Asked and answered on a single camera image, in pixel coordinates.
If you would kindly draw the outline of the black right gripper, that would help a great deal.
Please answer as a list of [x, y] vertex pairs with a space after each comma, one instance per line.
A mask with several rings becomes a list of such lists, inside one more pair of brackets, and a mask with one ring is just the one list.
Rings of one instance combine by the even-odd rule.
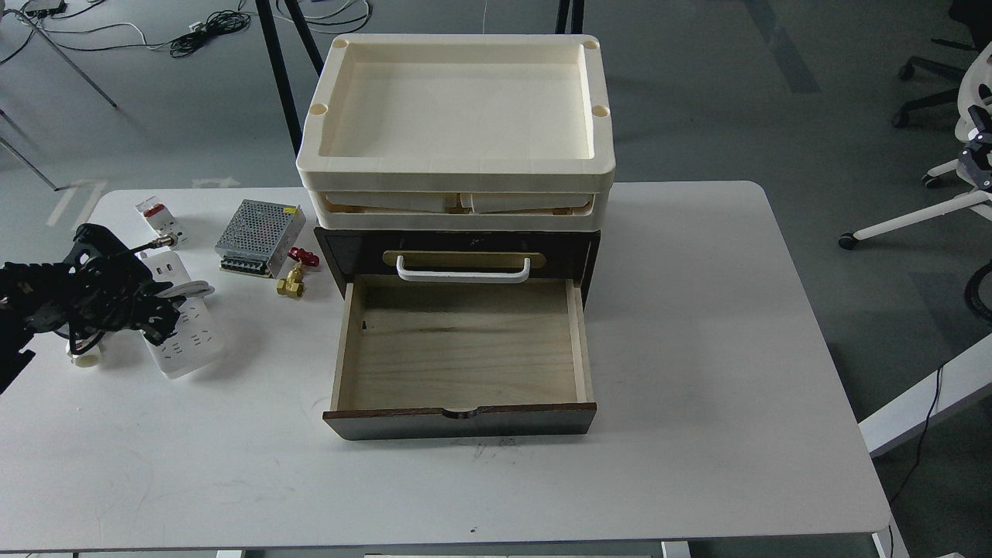
[[981, 105], [971, 105], [967, 109], [976, 134], [968, 140], [958, 156], [958, 166], [964, 176], [973, 186], [981, 191], [991, 188], [991, 118], [989, 112]]

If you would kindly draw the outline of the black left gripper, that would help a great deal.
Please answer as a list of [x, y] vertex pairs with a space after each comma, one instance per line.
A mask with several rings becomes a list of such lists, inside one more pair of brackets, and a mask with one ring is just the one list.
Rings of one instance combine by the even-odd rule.
[[152, 346], [162, 346], [176, 333], [181, 312], [174, 304], [183, 296], [167, 293], [170, 281], [153, 281], [138, 259], [139, 251], [156, 241], [129, 248], [105, 226], [84, 223], [74, 234], [70, 265], [70, 318], [59, 336], [70, 350], [91, 350], [107, 332], [131, 329]]

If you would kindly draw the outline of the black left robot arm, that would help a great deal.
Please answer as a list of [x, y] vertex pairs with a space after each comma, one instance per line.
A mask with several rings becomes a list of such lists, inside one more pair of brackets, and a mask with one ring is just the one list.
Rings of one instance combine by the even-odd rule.
[[171, 236], [129, 248], [105, 226], [84, 223], [60, 263], [12, 263], [1, 270], [1, 388], [35, 356], [26, 346], [37, 333], [55, 332], [71, 354], [90, 350], [107, 332], [139, 331], [153, 346], [176, 332], [184, 296], [166, 296], [137, 256], [171, 246]]

